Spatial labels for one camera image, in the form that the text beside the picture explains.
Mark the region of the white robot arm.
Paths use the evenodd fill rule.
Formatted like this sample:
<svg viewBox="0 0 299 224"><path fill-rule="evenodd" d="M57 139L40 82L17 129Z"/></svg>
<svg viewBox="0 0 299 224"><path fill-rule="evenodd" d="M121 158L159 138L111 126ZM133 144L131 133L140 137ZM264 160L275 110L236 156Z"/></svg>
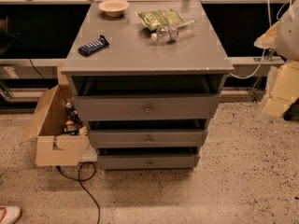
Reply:
<svg viewBox="0 0 299 224"><path fill-rule="evenodd" d="M280 18L276 51L285 59L299 60L299 0L296 0Z"/></svg>

